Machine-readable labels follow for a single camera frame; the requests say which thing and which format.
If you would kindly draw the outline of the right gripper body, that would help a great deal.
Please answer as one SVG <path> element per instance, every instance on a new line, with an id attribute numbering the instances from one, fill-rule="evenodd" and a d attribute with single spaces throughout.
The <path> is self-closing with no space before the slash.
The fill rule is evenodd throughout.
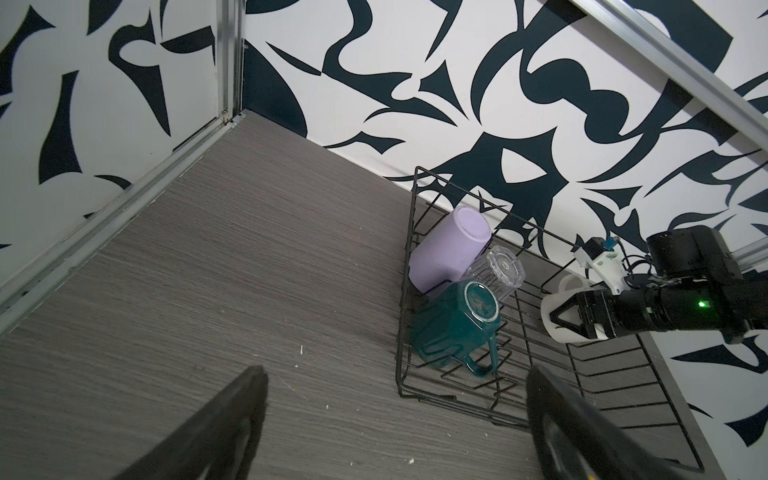
<path id="1" fill-rule="evenodd" d="M 636 332 L 636 294 L 612 295 L 608 290 L 585 290 L 575 294 L 581 321 L 580 334 L 587 339 L 612 339 Z"/>

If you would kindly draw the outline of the clear glass tumbler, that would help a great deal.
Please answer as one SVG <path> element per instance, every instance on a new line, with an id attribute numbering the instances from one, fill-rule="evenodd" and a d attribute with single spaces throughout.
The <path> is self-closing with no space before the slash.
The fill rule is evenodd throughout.
<path id="1" fill-rule="evenodd" d="M 511 249 L 495 245 L 470 265 L 463 279 L 482 283 L 502 303 L 523 285 L 526 272 Z"/>

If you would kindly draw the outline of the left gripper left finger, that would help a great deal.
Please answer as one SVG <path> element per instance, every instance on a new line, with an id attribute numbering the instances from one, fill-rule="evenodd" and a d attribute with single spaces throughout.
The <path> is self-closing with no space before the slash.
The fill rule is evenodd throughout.
<path id="1" fill-rule="evenodd" d="M 256 456 L 269 379 L 246 368 L 118 479 L 246 479 Z"/>

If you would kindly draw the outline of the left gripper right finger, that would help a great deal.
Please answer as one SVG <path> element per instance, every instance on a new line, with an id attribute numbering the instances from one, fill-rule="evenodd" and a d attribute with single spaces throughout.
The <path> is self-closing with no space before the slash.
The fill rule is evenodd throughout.
<path id="1" fill-rule="evenodd" d="M 547 368 L 526 379 L 528 422 L 547 479 L 681 479 Z"/>

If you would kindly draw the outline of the dark green mug white inside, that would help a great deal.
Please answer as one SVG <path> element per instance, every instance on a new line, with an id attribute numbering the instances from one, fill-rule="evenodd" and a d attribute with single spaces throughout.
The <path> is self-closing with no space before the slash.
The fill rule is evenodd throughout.
<path id="1" fill-rule="evenodd" d="M 465 279 L 450 284 L 414 312 L 410 344 L 435 369 L 456 362 L 484 377 L 499 366 L 500 325 L 500 306 L 493 292 L 477 280 Z"/>

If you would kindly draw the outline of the lavender plastic cup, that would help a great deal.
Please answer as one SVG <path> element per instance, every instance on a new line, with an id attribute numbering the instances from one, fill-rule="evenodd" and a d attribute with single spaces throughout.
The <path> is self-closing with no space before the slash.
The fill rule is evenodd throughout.
<path id="1" fill-rule="evenodd" d="M 421 293 L 456 282 L 491 238 L 485 217 L 469 206 L 456 207 L 412 251 L 408 277 Z"/>

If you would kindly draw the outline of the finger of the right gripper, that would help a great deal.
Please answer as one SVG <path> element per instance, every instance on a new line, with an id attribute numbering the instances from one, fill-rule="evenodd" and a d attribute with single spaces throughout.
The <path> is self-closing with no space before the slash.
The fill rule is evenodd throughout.
<path id="1" fill-rule="evenodd" d="M 579 301 L 587 289 L 573 289 L 548 296 L 548 334 L 550 336 L 590 336 L 582 319 Z"/>

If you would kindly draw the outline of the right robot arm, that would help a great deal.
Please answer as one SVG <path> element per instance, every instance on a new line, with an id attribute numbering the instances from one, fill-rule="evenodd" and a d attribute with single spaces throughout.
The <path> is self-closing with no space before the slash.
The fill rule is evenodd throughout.
<path id="1" fill-rule="evenodd" d="M 722 235 L 703 225 L 654 234 L 631 258 L 616 237 L 593 237 L 574 252 L 600 281 L 567 276 L 541 302 L 548 335 L 570 344 L 644 332 L 718 331 L 729 344 L 767 327 L 767 278 L 744 275 Z"/>

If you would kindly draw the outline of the white mug red inside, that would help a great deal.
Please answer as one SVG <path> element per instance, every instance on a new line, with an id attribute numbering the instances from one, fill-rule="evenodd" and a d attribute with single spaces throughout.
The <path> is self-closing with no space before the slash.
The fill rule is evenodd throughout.
<path id="1" fill-rule="evenodd" d="M 560 280 L 558 290 L 541 302 L 541 319 L 548 335 L 559 343 L 586 343 L 597 339 L 596 330 L 580 317 L 577 295 L 591 289 L 589 281 L 569 274 Z"/>

